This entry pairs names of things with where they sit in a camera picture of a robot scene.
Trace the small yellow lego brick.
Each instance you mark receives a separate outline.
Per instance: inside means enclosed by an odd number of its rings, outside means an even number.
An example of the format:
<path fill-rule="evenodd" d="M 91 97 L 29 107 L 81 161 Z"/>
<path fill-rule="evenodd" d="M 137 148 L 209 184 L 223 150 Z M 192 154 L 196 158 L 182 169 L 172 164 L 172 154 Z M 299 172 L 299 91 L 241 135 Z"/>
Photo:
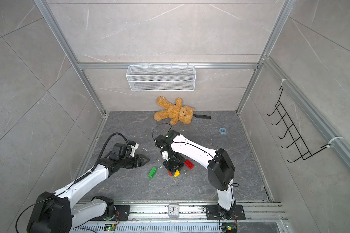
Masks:
<path fill-rule="evenodd" d="M 174 177 L 178 177 L 180 175 L 180 172 L 179 170 L 176 170 L 175 174 L 174 174 Z"/>

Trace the green lego brick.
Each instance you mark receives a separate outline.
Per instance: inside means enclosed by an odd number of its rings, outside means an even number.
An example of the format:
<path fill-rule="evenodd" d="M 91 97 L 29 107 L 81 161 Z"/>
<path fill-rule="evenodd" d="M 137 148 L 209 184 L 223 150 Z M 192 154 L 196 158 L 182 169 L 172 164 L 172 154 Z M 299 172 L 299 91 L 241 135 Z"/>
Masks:
<path fill-rule="evenodd" d="M 152 167 L 152 169 L 150 170 L 150 172 L 148 174 L 148 177 L 150 179 L 152 179 L 155 176 L 156 172 L 157 172 L 157 168 L 156 167 Z"/>

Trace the long red lego brick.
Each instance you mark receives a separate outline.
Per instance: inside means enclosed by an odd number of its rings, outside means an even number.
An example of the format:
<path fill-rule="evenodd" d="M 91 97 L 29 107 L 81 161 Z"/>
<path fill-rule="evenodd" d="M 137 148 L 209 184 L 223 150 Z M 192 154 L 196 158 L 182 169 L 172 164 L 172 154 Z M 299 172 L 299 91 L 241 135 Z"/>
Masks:
<path fill-rule="evenodd" d="M 194 168 L 194 164 L 188 159 L 185 160 L 184 165 L 188 167 L 190 170 Z"/>

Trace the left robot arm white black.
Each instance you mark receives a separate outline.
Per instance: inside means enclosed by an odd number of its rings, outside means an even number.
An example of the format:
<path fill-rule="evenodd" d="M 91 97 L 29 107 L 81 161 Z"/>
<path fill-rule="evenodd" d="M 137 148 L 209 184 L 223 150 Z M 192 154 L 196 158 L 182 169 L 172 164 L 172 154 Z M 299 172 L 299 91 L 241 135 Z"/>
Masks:
<path fill-rule="evenodd" d="M 36 200 L 26 231 L 29 233 L 68 233 L 93 218 L 110 220 L 118 216 L 114 200 L 95 196 L 89 203 L 76 204 L 95 186 L 119 169 L 135 169 L 146 165 L 150 159 L 136 154 L 138 144 L 115 144 L 112 151 L 101 157 L 92 169 L 63 188 L 44 192 Z"/>

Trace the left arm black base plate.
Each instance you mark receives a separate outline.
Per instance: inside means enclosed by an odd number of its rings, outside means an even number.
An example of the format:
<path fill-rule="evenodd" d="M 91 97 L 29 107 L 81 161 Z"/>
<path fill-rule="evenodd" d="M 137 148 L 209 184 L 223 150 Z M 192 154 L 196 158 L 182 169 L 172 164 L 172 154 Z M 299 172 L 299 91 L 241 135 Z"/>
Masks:
<path fill-rule="evenodd" d="M 110 207 L 107 207 L 103 219 L 106 221 L 127 221 L 130 214 L 130 207 L 130 205 L 111 205 Z"/>

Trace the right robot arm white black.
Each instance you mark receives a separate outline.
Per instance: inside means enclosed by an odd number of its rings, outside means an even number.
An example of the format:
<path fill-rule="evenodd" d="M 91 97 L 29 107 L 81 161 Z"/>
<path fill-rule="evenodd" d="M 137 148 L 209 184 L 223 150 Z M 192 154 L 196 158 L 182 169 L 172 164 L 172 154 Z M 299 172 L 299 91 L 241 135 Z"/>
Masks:
<path fill-rule="evenodd" d="M 206 212 L 228 220 L 236 215 L 237 204 L 232 189 L 235 166 L 224 149 L 205 148 L 174 130 L 157 136 L 154 142 L 160 149 L 164 167 L 173 177 L 180 174 L 180 169 L 186 165 L 186 158 L 208 171 L 208 181 L 217 190 L 218 204 L 207 205 Z"/>

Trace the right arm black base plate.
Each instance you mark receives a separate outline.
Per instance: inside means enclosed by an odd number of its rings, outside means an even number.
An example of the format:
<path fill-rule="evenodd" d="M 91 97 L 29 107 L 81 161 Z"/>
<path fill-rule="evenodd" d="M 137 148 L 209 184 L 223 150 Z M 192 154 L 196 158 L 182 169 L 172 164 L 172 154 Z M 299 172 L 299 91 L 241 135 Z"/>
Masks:
<path fill-rule="evenodd" d="M 205 212 L 207 220 L 246 220 L 242 205 L 233 204 L 230 210 L 225 210 L 219 205 L 206 205 Z"/>

